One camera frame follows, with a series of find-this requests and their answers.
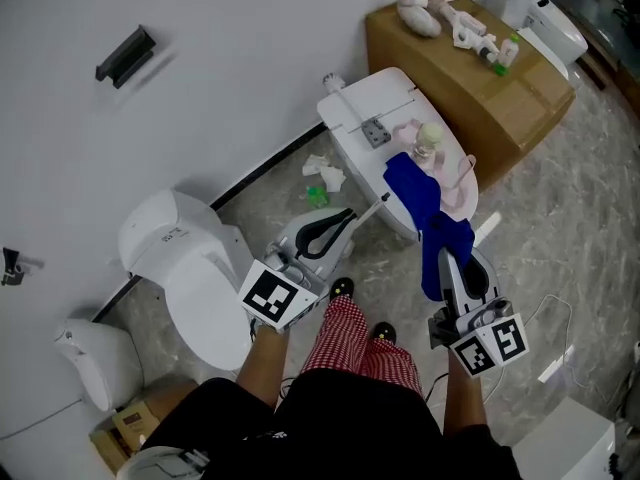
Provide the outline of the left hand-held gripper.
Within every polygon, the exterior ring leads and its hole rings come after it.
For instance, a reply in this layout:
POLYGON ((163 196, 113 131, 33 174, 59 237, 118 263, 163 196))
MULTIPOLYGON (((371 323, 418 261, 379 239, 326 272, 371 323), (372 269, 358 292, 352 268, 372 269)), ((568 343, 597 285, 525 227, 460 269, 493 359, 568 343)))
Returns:
POLYGON ((275 331, 286 331, 328 296, 323 280, 351 242, 356 213, 325 207, 293 218, 278 236, 282 250, 262 260, 245 254, 237 261, 237 300, 248 315, 275 331))

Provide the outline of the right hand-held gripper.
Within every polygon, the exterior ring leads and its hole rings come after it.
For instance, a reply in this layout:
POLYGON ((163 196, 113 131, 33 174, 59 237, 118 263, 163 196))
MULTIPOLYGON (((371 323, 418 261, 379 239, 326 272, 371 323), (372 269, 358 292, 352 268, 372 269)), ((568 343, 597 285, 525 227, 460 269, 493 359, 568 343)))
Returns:
POLYGON ((439 252, 438 269, 449 312, 463 313, 464 307, 471 312, 457 319, 446 315, 447 308, 436 312, 428 320, 432 349, 446 347, 471 378, 504 367, 529 352, 521 315, 514 312, 509 300, 498 297, 495 269, 477 248, 472 249, 462 275, 446 248, 439 252))

